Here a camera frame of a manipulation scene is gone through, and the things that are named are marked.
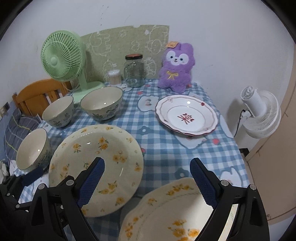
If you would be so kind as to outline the ceramic bowl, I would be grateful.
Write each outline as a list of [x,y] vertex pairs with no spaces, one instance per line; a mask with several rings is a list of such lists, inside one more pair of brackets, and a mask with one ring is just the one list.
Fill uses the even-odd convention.
[[44,110],[42,119],[52,127],[63,128],[70,123],[74,111],[74,98],[65,96],[51,103]]
[[86,94],[81,108],[95,121],[105,121],[116,115],[123,98],[123,90],[116,86],[107,86]]
[[20,144],[16,154],[16,165],[18,169],[25,172],[30,172],[37,167],[46,170],[51,157],[48,133],[43,128],[37,128],[29,133]]

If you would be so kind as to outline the scalloped yellow flower plate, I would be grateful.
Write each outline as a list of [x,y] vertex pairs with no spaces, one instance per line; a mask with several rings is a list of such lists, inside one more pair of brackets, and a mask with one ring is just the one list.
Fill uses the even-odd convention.
[[191,177],[146,194],[124,218],[118,240],[195,240],[213,208]]

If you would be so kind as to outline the round yellow flower plate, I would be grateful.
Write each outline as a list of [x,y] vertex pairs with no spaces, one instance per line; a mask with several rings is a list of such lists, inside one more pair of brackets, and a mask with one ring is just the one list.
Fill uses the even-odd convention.
[[86,217],[100,217],[123,207],[142,180],[144,160],[139,144],[127,131],[111,125],[92,125],[66,137],[50,161],[49,184],[57,186],[67,176],[76,178],[96,157],[105,171],[89,201]]

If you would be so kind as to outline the white red trim plate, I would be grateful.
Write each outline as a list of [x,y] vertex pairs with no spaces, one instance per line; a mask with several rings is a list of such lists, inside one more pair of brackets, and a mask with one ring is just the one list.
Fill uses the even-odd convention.
[[159,121],[188,136],[206,135],[218,125],[218,116],[205,101],[189,95],[170,95],[156,104]]

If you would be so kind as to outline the white crumpled cloth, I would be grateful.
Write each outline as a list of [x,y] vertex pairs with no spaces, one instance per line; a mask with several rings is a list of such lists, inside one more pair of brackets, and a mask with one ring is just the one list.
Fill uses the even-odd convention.
[[9,176],[9,171],[7,170],[7,165],[3,160],[0,161],[0,184],[2,184],[6,178]]

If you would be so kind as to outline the grey plaid pillow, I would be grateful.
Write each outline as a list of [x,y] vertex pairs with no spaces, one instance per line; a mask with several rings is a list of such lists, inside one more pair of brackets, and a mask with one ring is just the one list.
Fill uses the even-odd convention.
[[24,138],[38,128],[41,118],[28,116],[17,108],[14,110],[4,133],[4,154],[7,160],[15,160],[19,146]]

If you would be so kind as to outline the beige door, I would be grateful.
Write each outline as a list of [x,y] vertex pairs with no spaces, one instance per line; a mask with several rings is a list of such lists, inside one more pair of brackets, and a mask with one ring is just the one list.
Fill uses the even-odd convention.
[[281,103],[281,122],[246,157],[269,225],[295,214],[295,68]]

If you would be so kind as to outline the wooden bed headboard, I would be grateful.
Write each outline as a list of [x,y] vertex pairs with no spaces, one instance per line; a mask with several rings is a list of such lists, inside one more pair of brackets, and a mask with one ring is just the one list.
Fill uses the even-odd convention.
[[42,116],[44,110],[54,101],[72,90],[70,81],[59,82],[45,79],[26,86],[19,94],[12,95],[16,107],[25,115]]

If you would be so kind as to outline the white floor fan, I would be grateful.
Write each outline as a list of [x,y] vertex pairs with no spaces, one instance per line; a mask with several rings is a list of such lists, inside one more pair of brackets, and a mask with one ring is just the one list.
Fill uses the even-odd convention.
[[247,134],[255,139],[272,135],[281,121],[281,109],[274,94],[266,90],[245,87],[240,94],[250,116],[243,123]]

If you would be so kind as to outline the green desk fan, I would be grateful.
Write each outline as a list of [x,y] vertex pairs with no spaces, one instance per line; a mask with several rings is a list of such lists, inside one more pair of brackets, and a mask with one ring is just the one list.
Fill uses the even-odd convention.
[[86,79],[86,46],[79,35],[60,30],[51,33],[41,49],[41,62],[47,74],[60,82],[78,80],[78,87],[72,96],[75,102],[89,92],[105,87],[100,81]]

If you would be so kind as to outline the cotton swab container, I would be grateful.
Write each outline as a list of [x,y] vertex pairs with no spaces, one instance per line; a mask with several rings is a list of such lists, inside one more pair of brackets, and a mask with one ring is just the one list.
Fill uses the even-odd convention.
[[111,85],[120,85],[122,83],[121,73],[119,69],[108,71],[108,79]]

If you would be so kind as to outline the green cartoon board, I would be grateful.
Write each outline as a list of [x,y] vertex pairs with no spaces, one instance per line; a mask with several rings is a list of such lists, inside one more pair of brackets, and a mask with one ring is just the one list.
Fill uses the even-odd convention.
[[87,81],[106,82],[108,71],[113,69],[123,73],[128,54],[142,54],[147,78],[158,78],[169,30],[167,25],[125,26],[82,36],[86,46]]

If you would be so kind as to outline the glass jar black lid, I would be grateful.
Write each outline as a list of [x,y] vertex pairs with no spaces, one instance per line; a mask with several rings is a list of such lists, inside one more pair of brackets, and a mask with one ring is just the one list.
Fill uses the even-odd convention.
[[125,56],[123,76],[128,87],[138,88],[145,84],[146,73],[142,54]]

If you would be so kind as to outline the purple plush bunny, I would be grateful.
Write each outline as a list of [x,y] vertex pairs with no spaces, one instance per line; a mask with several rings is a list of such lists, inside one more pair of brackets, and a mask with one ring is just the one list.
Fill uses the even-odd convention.
[[168,42],[159,71],[158,87],[183,93],[192,81],[191,69],[194,65],[194,48],[190,43]]

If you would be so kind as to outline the wall power outlet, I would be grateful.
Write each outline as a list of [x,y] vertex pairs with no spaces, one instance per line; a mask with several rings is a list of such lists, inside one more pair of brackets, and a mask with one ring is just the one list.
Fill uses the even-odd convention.
[[10,105],[9,105],[8,102],[6,102],[6,103],[4,104],[4,106],[1,108],[1,113],[2,113],[2,114],[5,114],[9,109],[10,109]]

